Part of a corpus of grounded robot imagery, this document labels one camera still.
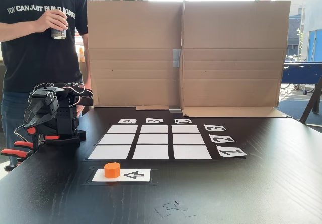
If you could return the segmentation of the person's right hand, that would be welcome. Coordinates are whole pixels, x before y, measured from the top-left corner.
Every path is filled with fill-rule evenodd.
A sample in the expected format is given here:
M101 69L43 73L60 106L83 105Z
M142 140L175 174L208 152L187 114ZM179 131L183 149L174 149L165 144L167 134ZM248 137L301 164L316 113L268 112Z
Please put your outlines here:
M67 15L61 10L46 10L40 18L33 21L33 33L41 33L47 29L63 31L68 29Z

